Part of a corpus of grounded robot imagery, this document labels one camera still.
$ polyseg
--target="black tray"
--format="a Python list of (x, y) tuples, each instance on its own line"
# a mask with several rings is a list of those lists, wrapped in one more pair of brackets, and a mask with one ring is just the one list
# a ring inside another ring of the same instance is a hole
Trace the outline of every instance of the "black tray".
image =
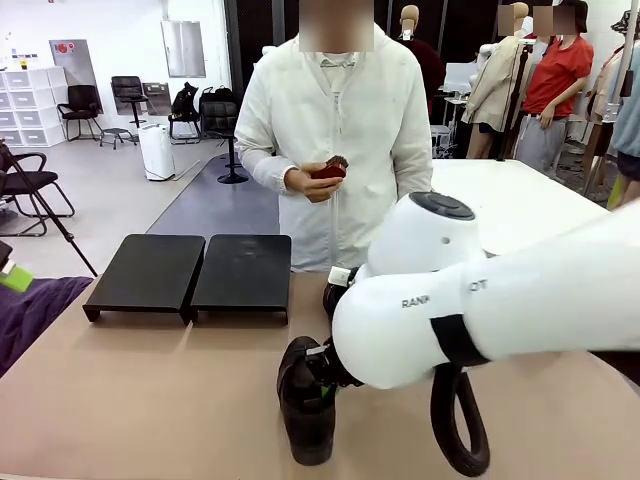
[(204, 258), (205, 239), (129, 235), (83, 306), (90, 322), (101, 312), (178, 313), (185, 325)]
[(200, 312), (281, 312), (288, 323), (291, 239), (216, 235), (191, 306)]

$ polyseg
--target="beige table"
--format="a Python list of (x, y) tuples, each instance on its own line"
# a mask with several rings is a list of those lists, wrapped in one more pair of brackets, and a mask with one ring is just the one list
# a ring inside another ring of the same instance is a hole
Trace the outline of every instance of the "beige table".
[[(430, 384), (339, 394), (332, 460), (291, 458), (275, 394), (291, 338), (324, 340), (323, 275), (292, 281), (289, 328), (91, 325), (85, 293), (0, 380), (0, 472), (100, 480), (459, 478), (429, 420)], [(588, 354), (471, 373), (492, 447), (486, 478), (637, 478), (640, 400)]]

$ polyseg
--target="red shirt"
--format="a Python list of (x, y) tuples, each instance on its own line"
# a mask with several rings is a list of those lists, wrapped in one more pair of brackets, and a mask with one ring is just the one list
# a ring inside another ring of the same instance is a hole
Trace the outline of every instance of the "red shirt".
[[(540, 114), (555, 98), (573, 85), (576, 80), (587, 77), (593, 65), (593, 47), (584, 38), (578, 37), (566, 50), (560, 50), (562, 42), (555, 42), (547, 50), (533, 74), (527, 90), (524, 111)], [(573, 113), (576, 98), (556, 107), (556, 117), (568, 117)]]

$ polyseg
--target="mannequin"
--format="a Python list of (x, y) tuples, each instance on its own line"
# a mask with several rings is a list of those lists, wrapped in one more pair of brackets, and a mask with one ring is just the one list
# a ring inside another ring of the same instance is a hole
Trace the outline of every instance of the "mannequin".
[(510, 130), (506, 126), (509, 100), (513, 91), (514, 78), (521, 53), (519, 41), (525, 36), (522, 26), (529, 15), (526, 3), (515, 3), (513, 7), (514, 35), (502, 40), (486, 62), (474, 85), (467, 110), (462, 121), (473, 124), (467, 158), (489, 158), (489, 151), (496, 133)]
[(440, 57), (438, 57), (438, 53), (431, 45), (414, 37), (419, 20), (420, 10), (415, 5), (407, 5), (402, 9), (402, 13), (400, 14), (402, 32), (398, 42), (411, 50), (420, 64), (424, 89), (427, 92), (429, 112), (431, 112), (433, 97), (438, 93), (438, 89), (444, 83), (447, 70), (440, 60)]

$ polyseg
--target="beige jacket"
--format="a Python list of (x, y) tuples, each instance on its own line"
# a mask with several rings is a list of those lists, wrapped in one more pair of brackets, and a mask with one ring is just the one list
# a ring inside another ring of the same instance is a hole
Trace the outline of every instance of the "beige jacket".
[[(636, 47), (638, 45), (640, 45), (640, 40), (636, 41)], [(593, 109), (591, 110), (591, 121), (598, 125), (602, 123), (602, 117), (606, 113), (607, 104), (610, 101), (609, 95), (612, 90), (611, 84), (616, 81), (616, 73), (622, 60), (622, 53), (623, 50), (620, 50), (602, 67), (602, 71), (591, 89), (591, 95), (595, 95)]]
[[(518, 43), (520, 38), (521, 35), (516, 34), (502, 40), (485, 63), (469, 97), (467, 110), (462, 117), (463, 122), (487, 123), (494, 130), (504, 132), (509, 102), (520, 67), (523, 48)], [(530, 55), (523, 78), (528, 78), (531, 63)], [(524, 100), (525, 88), (526, 82), (522, 82), (519, 104)]]

